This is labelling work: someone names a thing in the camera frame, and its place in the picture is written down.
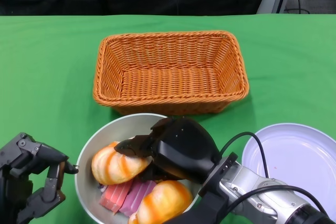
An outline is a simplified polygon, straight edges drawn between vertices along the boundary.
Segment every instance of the red fish slice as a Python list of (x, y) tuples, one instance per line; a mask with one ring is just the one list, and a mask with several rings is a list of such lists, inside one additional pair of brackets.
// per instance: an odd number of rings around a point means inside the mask
[(122, 184), (108, 186), (101, 196), (99, 204), (116, 213), (124, 203), (127, 193), (131, 189), (132, 180)]

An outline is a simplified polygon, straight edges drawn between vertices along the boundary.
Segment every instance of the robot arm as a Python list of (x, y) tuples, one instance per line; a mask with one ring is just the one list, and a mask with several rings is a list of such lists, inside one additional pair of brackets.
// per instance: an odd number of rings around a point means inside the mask
[[(241, 166), (234, 153), (222, 158), (197, 122), (166, 118), (151, 129), (151, 134), (122, 141), (115, 150), (127, 156), (151, 156), (152, 166), (144, 171), (144, 179), (188, 179), (202, 184), (201, 202), (166, 223), (217, 224), (231, 211), (255, 224), (335, 224), (284, 182), (260, 177)], [(255, 189), (265, 190), (232, 207)]]
[[(65, 200), (60, 190), (64, 173), (78, 170), (58, 150), (20, 133), (0, 149), (0, 220), (7, 224), (26, 224), (53, 210)], [(33, 194), (30, 174), (49, 167), (45, 186)]]

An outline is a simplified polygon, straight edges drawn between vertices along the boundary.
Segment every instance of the screw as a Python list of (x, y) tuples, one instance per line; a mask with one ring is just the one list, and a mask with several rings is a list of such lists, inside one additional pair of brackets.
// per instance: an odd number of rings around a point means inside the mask
[(20, 142), (19, 142), (19, 146), (23, 147), (23, 146), (25, 146), (25, 145), (26, 145), (26, 141), (24, 141), (24, 140), (20, 140)]

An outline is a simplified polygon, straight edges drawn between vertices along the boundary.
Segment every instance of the pink fish slice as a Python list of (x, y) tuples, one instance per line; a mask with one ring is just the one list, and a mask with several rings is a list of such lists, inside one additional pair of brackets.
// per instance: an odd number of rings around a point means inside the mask
[(135, 180), (119, 211), (126, 216), (131, 216), (138, 210), (142, 199), (147, 196), (155, 186), (156, 183), (154, 181), (141, 182), (138, 179)]
[(108, 186), (99, 203), (112, 212), (117, 213), (131, 189), (132, 182), (130, 180), (122, 184)]

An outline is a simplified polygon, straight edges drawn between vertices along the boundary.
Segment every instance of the basket rim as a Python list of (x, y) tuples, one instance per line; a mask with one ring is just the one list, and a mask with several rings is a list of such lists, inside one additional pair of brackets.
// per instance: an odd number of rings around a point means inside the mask
[[(240, 65), (238, 68), (239, 82), (241, 83), (241, 89), (236, 92), (231, 93), (202, 93), (202, 94), (177, 94), (177, 95), (153, 95), (146, 97), (131, 97), (131, 98), (121, 98), (121, 97), (107, 97), (101, 92), (101, 79), (103, 73), (103, 62), (104, 62), (104, 53), (107, 43), (113, 39), (119, 39), (124, 37), (175, 37), (175, 36), (197, 36), (202, 35), (225, 35), (231, 40), (231, 43), (235, 45), (237, 49), (237, 62)], [(209, 31), (177, 31), (177, 32), (154, 32), (154, 33), (126, 33), (126, 34), (117, 34), (110, 35), (104, 38), (99, 46), (99, 53), (96, 65), (96, 74), (93, 84), (93, 98), (96, 102), (102, 105), (108, 106), (130, 106), (130, 105), (149, 105), (149, 104), (178, 104), (178, 103), (199, 103), (199, 102), (230, 102), (236, 101), (244, 98), (249, 91), (249, 83), (247, 80), (245, 64), (243, 57), (240, 52), (240, 46), (236, 37), (228, 32), (223, 30), (209, 30)]]

